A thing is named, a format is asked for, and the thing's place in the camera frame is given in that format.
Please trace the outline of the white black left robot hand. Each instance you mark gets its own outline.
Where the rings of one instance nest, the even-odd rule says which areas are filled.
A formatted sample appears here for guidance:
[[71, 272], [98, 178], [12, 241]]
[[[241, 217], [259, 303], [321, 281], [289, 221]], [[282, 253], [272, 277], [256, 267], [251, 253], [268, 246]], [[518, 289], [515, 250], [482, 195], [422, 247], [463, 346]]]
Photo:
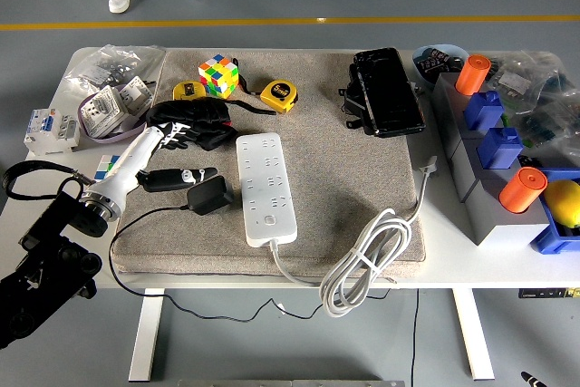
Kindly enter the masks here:
[[184, 145], [187, 124], [173, 121], [146, 128], [114, 163], [105, 179], [91, 185], [81, 201], [107, 221], [121, 217], [130, 192], [142, 186], [148, 192], [190, 188], [218, 174], [215, 168], [146, 171], [156, 150]]

